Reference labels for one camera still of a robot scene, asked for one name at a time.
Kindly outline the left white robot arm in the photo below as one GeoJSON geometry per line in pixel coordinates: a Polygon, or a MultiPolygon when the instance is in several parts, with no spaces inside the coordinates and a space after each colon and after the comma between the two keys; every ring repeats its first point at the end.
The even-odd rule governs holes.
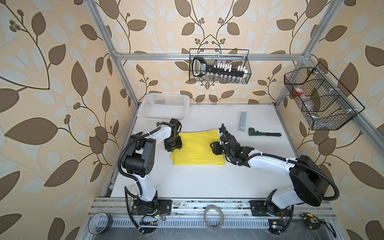
{"type": "Polygon", "coordinates": [[[139,132],[129,138],[118,159],[120,175],[135,181],[139,193],[134,195],[125,189],[126,193],[145,202],[152,202],[157,198],[157,191],[149,183],[149,174],[155,164],[156,147],[163,144],[167,152],[180,150],[183,146],[179,135],[182,124],[177,119],[169,122],[160,122],[150,132],[139,132]]]}

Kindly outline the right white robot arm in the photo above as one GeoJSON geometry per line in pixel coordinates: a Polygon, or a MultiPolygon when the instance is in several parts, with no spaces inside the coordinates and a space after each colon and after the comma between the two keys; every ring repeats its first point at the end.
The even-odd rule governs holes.
{"type": "Polygon", "coordinates": [[[213,154],[223,155],[235,166],[267,170],[290,181],[288,186],[272,190],[265,199],[262,211],[270,215],[300,204],[318,207],[322,201],[335,201],[340,196],[335,182],[308,156],[284,158],[242,147],[225,126],[219,128],[219,141],[210,147],[213,154]]]}

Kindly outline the yellow trousers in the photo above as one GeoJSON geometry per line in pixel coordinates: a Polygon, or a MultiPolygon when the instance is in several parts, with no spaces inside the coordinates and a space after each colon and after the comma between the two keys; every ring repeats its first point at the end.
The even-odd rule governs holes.
{"type": "Polygon", "coordinates": [[[182,148],[171,153],[175,166],[225,165],[223,155],[215,155],[210,144],[219,141],[218,129],[204,132],[180,133],[182,148]]]}

